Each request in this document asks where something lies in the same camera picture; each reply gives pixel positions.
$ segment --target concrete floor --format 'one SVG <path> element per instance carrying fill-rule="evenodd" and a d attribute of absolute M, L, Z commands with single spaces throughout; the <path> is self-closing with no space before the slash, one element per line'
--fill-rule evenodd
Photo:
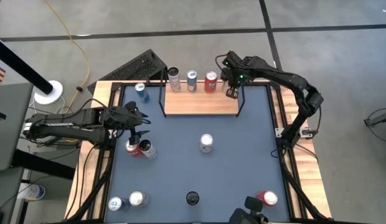
<path fill-rule="evenodd" d="M 265 0 L 272 27 L 386 24 L 386 0 Z M 194 29 L 264 28 L 257 0 L 62 0 L 50 1 L 72 34 L 115 34 Z M 43 0 L 2 0 L 0 37 L 66 35 Z M 363 119 L 386 107 L 386 29 L 274 33 L 283 70 L 308 79 L 323 94 L 316 154 L 332 216 L 336 220 L 386 223 L 386 143 Z M 228 50 L 257 55 L 273 65 L 266 33 L 180 35 L 78 40 L 92 66 L 90 83 L 136 55 L 153 49 L 180 71 L 199 76 L 216 70 L 214 57 Z M 60 81 L 67 103 L 86 74 L 81 53 L 67 40 L 6 42 L 46 79 Z M 25 82 L 7 71 L 4 84 Z M 83 93 L 76 105 L 90 98 Z M 40 109 L 57 111 L 61 102 Z M 309 120 L 315 127 L 317 117 Z M 386 129 L 375 131 L 386 138 Z M 64 214 L 60 198 L 48 213 Z M 26 224 L 58 222 L 29 210 Z"/>

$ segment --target black pole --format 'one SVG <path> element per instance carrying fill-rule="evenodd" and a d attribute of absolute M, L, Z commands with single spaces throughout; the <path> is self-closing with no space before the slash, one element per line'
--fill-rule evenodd
<path fill-rule="evenodd" d="M 48 95 L 53 86 L 0 41 L 0 60 Z"/>
<path fill-rule="evenodd" d="M 16 149 L 13 154 L 12 166 L 43 172 L 45 174 L 72 180 L 75 169 L 69 166 L 43 159 L 41 157 Z"/>

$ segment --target can lid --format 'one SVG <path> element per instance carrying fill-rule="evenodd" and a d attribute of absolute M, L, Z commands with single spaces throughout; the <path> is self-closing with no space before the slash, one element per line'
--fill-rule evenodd
<path fill-rule="evenodd" d="M 264 194 L 263 199 L 269 205 L 274 205 L 278 201 L 278 197 L 276 196 L 276 194 L 270 190 Z"/>
<path fill-rule="evenodd" d="M 216 80 L 217 74 L 215 72 L 207 72 L 206 76 L 209 80 Z"/>
<path fill-rule="evenodd" d="M 144 90 L 144 83 L 137 83 L 137 84 L 135 85 L 135 90 L 136 90 L 136 91 L 142 91 L 142 90 Z"/>
<path fill-rule="evenodd" d="M 117 211 L 121 208 L 122 204 L 123 202 L 119 197 L 112 197 L 108 202 L 108 208 L 110 208 L 111 211 Z"/>
<path fill-rule="evenodd" d="M 131 202 L 131 205 L 137 206 L 140 205 L 143 201 L 143 194 L 142 192 L 132 192 L 131 196 L 129 196 L 129 202 Z"/>
<path fill-rule="evenodd" d="M 197 205 L 199 203 L 200 197 L 197 192 L 189 192 L 186 195 L 186 202 L 189 205 Z"/>
<path fill-rule="evenodd" d="M 179 74 L 179 70 L 176 67 L 172 67 L 168 69 L 168 75 L 176 76 L 177 74 Z"/>
<path fill-rule="evenodd" d="M 204 145 L 211 145 L 212 144 L 212 136 L 210 134 L 203 134 L 203 136 L 201 136 L 200 141 Z"/>
<path fill-rule="evenodd" d="M 197 72 L 190 70 L 187 72 L 187 78 L 196 78 L 197 77 Z"/>
<path fill-rule="evenodd" d="M 141 151 L 147 151 L 151 148 L 151 142 L 147 139 L 145 140 L 142 140 L 140 143 L 139 143 L 139 148 L 141 149 Z"/>
<path fill-rule="evenodd" d="M 130 145 L 129 144 L 129 140 L 125 143 L 125 149 L 128 151 L 128 152 L 132 152 L 133 150 L 136 149 L 138 145 Z"/>

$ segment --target soda can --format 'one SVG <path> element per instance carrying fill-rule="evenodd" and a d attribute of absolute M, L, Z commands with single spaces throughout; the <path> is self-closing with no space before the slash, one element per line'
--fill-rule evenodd
<path fill-rule="evenodd" d="M 191 92 L 197 90 L 197 72 L 193 70 L 187 72 L 187 90 Z"/>
<path fill-rule="evenodd" d="M 135 90 L 138 93 L 138 96 L 141 98 L 143 103 L 147 103 L 150 101 L 148 91 L 143 83 L 136 84 Z"/>
<path fill-rule="evenodd" d="M 200 138 L 200 151 L 209 153 L 212 150 L 212 136 L 210 134 L 203 134 Z"/>
<path fill-rule="evenodd" d="M 190 206 L 196 206 L 199 204 L 200 197 L 197 192 L 189 192 L 186 195 L 186 202 Z"/>
<path fill-rule="evenodd" d="M 276 193 L 270 190 L 263 190 L 257 194 L 257 198 L 262 200 L 263 204 L 266 206 L 274 206 L 278 201 L 278 196 Z"/>
<path fill-rule="evenodd" d="M 177 68 L 172 67 L 168 70 L 168 80 L 174 92 L 181 90 L 181 80 L 179 79 L 179 70 Z"/>
<path fill-rule="evenodd" d="M 147 158 L 155 159 L 157 157 L 157 150 L 153 147 L 149 140 L 142 140 L 139 143 L 139 148 Z"/>
<path fill-rule="evenodd" d="M 129 141 L 127 141 L 125 143 L 125 149 L 126 149 L 126 152 L 131 154 L 134 158 L 139 159 L 140 157 L 143 156 L 143 153 L 142 153 L 142 151 L 139 148 L 139 144 L 130 145 Z"/>
<path fill-rule="evenodd" d="M 142 191 L 135 191 L 129 196 L 129 202 L 134 207 L 145 207 L 149 203 L 149 197 Z"/>
<path fill-rule="evenodd" d="M 131 204 L 129 203 L 129 201 L 126 202 L 126 201 L 120 199 L 119 197 L 112 197 L 108 201 L 108 208 L 111 211 L 127 210 L 130 208 L 130 206 L 131 206 Z"/>
<path fill-rule="evenodd" d="M 205 75 L 204 90 L 206 93 L 213 93 L 217 88 L 218 76 L 215 72 L 207 72 Z"/>

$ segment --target wooden shelf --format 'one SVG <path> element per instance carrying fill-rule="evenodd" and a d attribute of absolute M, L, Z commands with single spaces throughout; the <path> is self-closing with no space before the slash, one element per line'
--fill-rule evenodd
<path fill-rule="evenodd" d="M 217 115 L 237 114 L 238 101 L 229 98 L 222 91 L 222 81 L 218 81 L 215 93 L 204 91 L 204 80 L 197 81 L 197 91 L 189 92 L 186 81 L 181 81 L 181 91 L 176 93 L 166 84 L 165 113 L 168 115 Z"/>

